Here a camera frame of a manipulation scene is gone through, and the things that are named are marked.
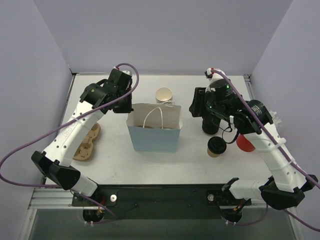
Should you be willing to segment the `light blue paper bag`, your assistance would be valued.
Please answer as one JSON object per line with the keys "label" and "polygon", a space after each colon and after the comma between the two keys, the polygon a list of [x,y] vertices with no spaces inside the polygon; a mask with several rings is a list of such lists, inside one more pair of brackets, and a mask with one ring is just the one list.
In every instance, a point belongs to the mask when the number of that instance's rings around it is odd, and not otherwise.
{"label": "light blue paper bag", "polygon": [[[136,152],[174,153],[182,129],[180,105],[136,103],[128,114],[126,125]],[[173,129],[149,129],[135,127],[147,125]]]}

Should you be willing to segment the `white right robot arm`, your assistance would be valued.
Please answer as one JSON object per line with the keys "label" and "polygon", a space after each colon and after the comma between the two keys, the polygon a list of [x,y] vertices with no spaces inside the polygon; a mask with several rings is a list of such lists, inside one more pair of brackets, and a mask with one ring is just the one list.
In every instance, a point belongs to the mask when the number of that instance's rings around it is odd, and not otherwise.
{"label": "white right robot arm", "polygon": [[225,203],[258,199],[284,210],[296,207],[305,198],[304,193],[315,186],[315,175],[304,176],[297,170],[286,140],[279,136],[265,105],[256,99],[242,101],[224,79],[195,88],[189,112],[194,118],[202,118],[202,130],[211,136],[218,132],[220,122],[226,121],[237,130],[237,137],[244,136],[254,146],[271,172],[267,180],[230,180],[221,192]]}

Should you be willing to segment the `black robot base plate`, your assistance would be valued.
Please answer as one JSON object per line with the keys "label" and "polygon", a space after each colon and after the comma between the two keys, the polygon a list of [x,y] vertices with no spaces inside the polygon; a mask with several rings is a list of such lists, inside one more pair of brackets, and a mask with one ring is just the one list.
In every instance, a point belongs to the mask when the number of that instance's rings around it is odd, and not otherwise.
{"label": "black robot base plate", "polygon": [[83,216],[95,220],[211,220],[230,213],[237,221],[242,213],[235,208],[252,204],[222,190],[223,184],[104,184],[92,198],[111,212],[75,194],[73,207],[83,207]]}

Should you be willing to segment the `brown paper coffee cup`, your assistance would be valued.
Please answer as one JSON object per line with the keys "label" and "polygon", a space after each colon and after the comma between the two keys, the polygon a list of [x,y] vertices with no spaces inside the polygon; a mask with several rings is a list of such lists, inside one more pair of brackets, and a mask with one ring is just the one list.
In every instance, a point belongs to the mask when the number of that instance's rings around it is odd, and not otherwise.
{"label": "brown paper coffee cup", "polygon": [[220,150],[216,150],[216,149],[213,149],[213,148],[207,148],[207,154],[211,157],[211,158],[217,158],[219,157],[222,152]]}

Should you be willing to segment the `black plastic cup lid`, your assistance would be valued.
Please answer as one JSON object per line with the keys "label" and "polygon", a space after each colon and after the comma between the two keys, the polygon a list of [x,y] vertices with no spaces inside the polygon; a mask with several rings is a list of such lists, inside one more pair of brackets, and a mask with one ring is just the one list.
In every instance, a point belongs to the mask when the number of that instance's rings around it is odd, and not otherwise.
{"label": "black plastic cup lid", "polygon": [[227,143],[219,136],[211,137],[207,142],[207,148],[216,149],[224,153],[227,149]]}

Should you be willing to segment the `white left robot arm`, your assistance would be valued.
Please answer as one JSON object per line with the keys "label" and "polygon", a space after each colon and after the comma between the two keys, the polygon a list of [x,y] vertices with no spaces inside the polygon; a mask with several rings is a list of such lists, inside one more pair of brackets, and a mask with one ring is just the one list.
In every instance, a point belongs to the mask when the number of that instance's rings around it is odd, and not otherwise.
{"label": "white left robot arm", "polygon": [[132,73],[112,69],[107,79],[88,85],[79,98],[69,121],[43,151],[35,151],[31,160],[39,171],[62,187],[83,194],[91,206],[100,203],[98,184],[72,167],[73,157],[92,127],[108,112],[129,113]]}

